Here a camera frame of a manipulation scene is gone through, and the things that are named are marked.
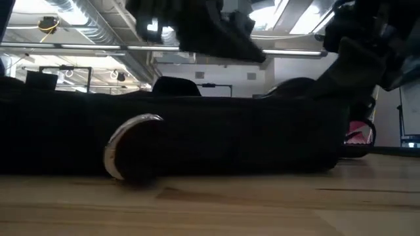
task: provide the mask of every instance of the pink object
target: pink object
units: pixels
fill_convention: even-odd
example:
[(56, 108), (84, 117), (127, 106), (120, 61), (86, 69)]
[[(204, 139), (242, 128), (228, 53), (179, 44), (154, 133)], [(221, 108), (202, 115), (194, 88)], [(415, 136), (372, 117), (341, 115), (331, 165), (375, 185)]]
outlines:
[[(350, 122), (350, 131), (347, 134), (351, 134), (353, 132), (358, 131), (358, 129), (366, 126), (365, 123), (360, 121), (352, 121)], [(348, 144), (368, 144), (368, 137), (365, 137), (362, 133), (356, 135), (355, 137), (351, 138), (347, 141)]]

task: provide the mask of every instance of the yellow cable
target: yellow cable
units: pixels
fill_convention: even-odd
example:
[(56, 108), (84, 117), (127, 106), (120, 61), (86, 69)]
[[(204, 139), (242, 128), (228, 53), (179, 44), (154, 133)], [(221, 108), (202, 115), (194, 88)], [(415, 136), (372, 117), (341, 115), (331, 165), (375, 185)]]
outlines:
[(42, 43), (44, 40), (46, 40), (47, 39), (47, 37), (51, 34), (51, 32), (53, 32), (52, 30), (50, 30), (50, 32), (48, 32), (48, 34), (46, 35), (46, 36), (44, 36), (44, 38), (42, 38), (41, 40), (40, 40), (40, 43)]
[(40, 30), (47, 31), (47, 30), (53, 30), (55, 27), (57, 27), (57, 26), (60, 24), (60, 21), (58, 21), (58, 22), (57, 22), (57, 24), (55, 24), (55, 26), (49, 27), (49, 28), (47, 28), (47, 29), (39, 27), (39, 24), (40, 24), (40, 23), (41, 23), (41, 22), (38, 22), (38, 28), (39, 28)]

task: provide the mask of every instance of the black fabric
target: black fabric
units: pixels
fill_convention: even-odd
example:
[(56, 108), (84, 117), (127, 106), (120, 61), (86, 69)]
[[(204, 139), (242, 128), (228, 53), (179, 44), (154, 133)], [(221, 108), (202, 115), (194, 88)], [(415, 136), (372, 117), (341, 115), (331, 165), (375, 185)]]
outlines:
[(322, 170), (338, 160), (347, 109), (305, 99), (145, 97), (25, 90), (13, 100), (0, 173), (104, 174), (102, 155), (126, 120), (155, 113), (158, 127), (134, 129), (121, 149), (125, 174), (182, 174), (296, 168)]
[(201, 96), (193, 81), (168, 76), (162, 76), (156, 81), (152, 93), (159, 96)]

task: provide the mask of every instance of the wooden table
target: wooden table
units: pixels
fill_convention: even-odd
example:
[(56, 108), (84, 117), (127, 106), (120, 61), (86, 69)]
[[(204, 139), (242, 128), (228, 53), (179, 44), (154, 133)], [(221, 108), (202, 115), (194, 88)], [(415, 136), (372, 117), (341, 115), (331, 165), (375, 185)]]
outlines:
[(420, 235), (420, 159), (370, 155), (314, 175), (0, 176), (0, 235)]

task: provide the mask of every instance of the ceiling duct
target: ceiling duct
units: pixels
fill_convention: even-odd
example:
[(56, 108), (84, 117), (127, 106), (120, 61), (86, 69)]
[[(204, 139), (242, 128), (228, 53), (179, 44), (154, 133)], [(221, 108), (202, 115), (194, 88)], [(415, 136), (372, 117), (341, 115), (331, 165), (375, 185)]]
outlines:
[[(91, 29), (77, 29), (82, 35), (97, 45), (121, 45), (124, 42), (116, 35), (94, 6), (87, 0), (45, 0), (54, 7), (58, 16), (74, 26), (89, 26)], [(142, 62), (136, 60), (128, 52), (125, 56), (113, 56), (118, 62), (125, 64), (137, 79), (150, 82), (153, 75)]]

